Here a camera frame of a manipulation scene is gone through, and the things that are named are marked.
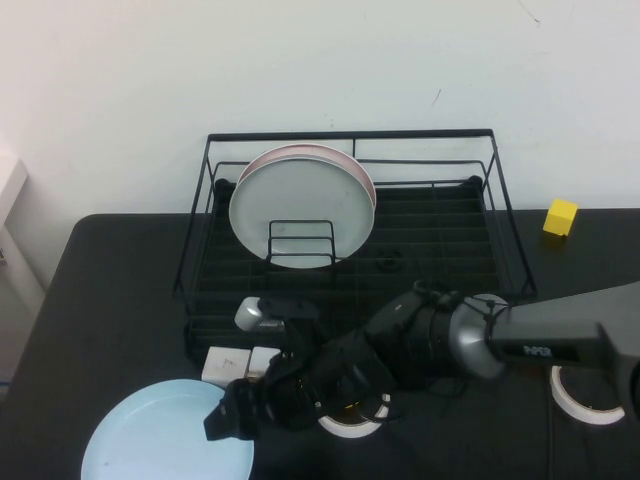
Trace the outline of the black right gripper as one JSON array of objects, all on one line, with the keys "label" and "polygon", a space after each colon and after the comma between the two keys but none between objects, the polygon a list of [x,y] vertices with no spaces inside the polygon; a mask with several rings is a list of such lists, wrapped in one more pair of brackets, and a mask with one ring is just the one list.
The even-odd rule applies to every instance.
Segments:
[{"label": "black right gripper", "polygon": [[362,329],[312,351],[281,353],[261,380],[230,382],[205,418],[208,441],[249,441],[260,436],[261,420],[298,431],[345,407],[389,394],[397,386]]}]

